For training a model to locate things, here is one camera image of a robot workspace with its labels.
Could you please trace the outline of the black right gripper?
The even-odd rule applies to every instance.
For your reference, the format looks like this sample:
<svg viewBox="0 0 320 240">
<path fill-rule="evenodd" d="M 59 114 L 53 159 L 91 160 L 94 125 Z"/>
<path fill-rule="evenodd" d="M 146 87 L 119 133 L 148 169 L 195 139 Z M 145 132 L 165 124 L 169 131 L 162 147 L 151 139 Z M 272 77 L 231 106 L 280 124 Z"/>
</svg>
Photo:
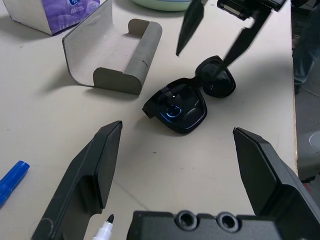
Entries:
<svg viewBox="0 0 320 240">
<path fill-rule="evenodd" d="M 192 0 L 185 11 L 180 29 L 176 56 L 185 48 L 204 17 L 204 8 L 207 0 Z M 250 28 L 243 28 L 233 45 L 228 50 L 223 62 L 219 65 L 217 73 L 224 71 L 238 57 L 240 57 L 253 43 L 260 29 L 268 19 L 271 11 L 279 11 L 285 0 L 218 0 L 217 7 L 244 21 L 253 18 Z"/>
</svg>

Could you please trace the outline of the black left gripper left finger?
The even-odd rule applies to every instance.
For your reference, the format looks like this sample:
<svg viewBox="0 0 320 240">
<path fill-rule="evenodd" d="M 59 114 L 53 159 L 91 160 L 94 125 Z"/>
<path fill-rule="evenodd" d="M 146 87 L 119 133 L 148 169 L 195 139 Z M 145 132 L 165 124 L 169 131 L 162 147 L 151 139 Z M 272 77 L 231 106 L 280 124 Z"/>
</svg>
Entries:
<svg viewBox="0 0 320 240">
<path fill-rule="evenodd" d="M 123 128 L 101 127 L 69 164 L 33 235 L 33 240 L 82 240 L 93 215 L 106 208 Z"/>
</svg>

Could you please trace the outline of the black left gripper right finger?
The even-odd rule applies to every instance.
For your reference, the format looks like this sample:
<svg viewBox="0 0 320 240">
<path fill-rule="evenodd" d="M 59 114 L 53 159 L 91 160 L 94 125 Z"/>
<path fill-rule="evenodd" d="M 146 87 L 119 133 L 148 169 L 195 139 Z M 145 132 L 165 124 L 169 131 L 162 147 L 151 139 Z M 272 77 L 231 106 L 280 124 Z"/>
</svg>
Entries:
<svg viewBox="0 0 320 240">
<path fill-rule="evenodd" d="M 255 215 L 272 220 L 283 240 L 318 240 L 320 209 L 298 176 L 261 136 L 236 127 L 233 137 Z"/>
</svg>

